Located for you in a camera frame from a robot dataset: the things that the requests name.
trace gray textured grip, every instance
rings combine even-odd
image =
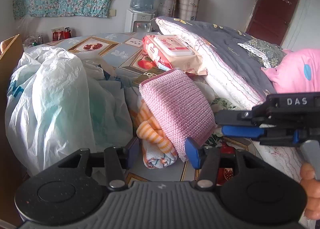
[[[315,169],[316,180],[320,180],[320,145],[319,141],[308,140],[300,146],[301,153],[306,162]]]
[[[91,216],[71,225],[48,227],[26,222],[21,229],[303,229],[299,223],[258,226],[227,213],[215,195],[200,192],[189,182],[134,182],[113,192]]]

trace cardboard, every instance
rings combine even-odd
[[[132,81],[134,84],[136,84],[139,87],[139,84],[141,84],[143,81],[155,77],[159,74],[163,74],[165,71],[162,69],[159,69],[158,67],[152,67],[148,71],[146,71],[141,76],[137,77],[134,81]]]
[[[14,194],[22,183],[22,165],[5,135],[4,113],[9,80],[23,54],[23,46],[20,35],[7,39],[5,44],[8,46],[0,55],[0,219],[19,226],[22,220],[14,204]]]

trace electrical outlet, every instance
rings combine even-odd
[[[115,17],[116,16],[116,10],[115,9],[109,9],[109,17]]]

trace pomegranate picture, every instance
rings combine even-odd
[[[83,47],[84,50],[97,50],[99,48],[103,47],[101,43],[96,44],[87,44]]]
[[[228,146],[226,142],[222,142],[222,147],[220,148],[221,153],[235,154],[234,147]],[[219,168],[217,184],[223,185],[227,180],[233,177],[232,168]]]

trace floral pillowcase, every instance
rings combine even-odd
[[[276,67],[286,55],[281,47],[257,38],[253,38],[245,43],[238,43],[238,45],[246,49],[249,56],[265,68]]]

